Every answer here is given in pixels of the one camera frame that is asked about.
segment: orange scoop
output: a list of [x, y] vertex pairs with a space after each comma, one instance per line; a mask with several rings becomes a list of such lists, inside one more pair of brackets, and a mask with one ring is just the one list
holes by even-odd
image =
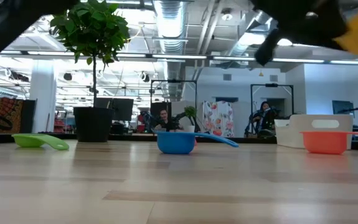
[[347, 148], [347, 135], [357, 132], [303, 131], [304, 147], [311, 153], [342, 154]]

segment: tree trunk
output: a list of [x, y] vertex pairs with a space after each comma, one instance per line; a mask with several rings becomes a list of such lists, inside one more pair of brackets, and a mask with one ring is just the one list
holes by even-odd
[[93, 54], [93, 107], [96, 107], [96, 99], [97, 99], [97, 76], [96, 76], [96, 55]]

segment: potted plant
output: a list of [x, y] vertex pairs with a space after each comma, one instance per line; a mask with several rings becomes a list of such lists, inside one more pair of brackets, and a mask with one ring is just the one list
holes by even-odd
[[186, 106], [184, 108], [184, 114], [189, 118], [191, 125], [184, 128], [184, 131], [194, 132], [197, 121], [195, 120], [197, 117], [197, 110], [193, 106]]
[[105, 66], [118, 61], [119, 50], [129, 38], [127, 22], [116, 14], [117, 4], [97, 0], [79, 3], [63, 14], [55, 15], [50, 22], [56, 39], [75, 55], [75, 63], [84, 55], [87, 64], [93, 64], [93, 107], [73, 109], [80, 142], [106, 142], [110, 133], [113, 110], [96, 108], [96, 64], [101, 60]]

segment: wooden floor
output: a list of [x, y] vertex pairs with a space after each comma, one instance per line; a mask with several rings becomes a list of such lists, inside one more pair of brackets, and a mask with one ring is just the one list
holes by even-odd
[[68, 143], [0, 144], [0, 224], [358, 224], [358, 151]]

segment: white plastic bin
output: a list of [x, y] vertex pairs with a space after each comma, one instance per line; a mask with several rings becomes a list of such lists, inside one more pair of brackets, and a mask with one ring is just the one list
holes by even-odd
[[[353, 117], [348, 114], [308, 115], [294, 114], [289, 120], [275, 120], [277, 144], [304, 149], [302, 131], [352, 131]], [[347, 137], [347, 149], [352, 136]]]

